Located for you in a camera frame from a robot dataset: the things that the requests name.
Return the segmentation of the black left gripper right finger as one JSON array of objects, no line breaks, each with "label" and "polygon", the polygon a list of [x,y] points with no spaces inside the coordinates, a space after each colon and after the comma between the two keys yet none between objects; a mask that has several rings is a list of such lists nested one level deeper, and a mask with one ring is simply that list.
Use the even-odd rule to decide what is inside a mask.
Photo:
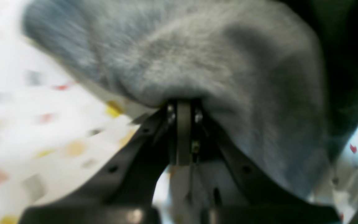
[{"label": "black left gripper right finger", "polygon": [[339,224],[333,207],[312,205],[276,184],[204,114],[184,100],[190,144],[190,205],[199,224]]}]

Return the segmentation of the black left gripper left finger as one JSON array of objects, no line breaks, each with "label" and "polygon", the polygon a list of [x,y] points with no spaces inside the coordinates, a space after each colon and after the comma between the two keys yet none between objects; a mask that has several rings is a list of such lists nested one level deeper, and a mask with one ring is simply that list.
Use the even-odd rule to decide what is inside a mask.
[{"label": "black left gripper left finger", "polygon": [[54,202],[32,206],[20,224],[160,224],[157,181],[176,162],[179,100],[149,117],[88,181]]}]

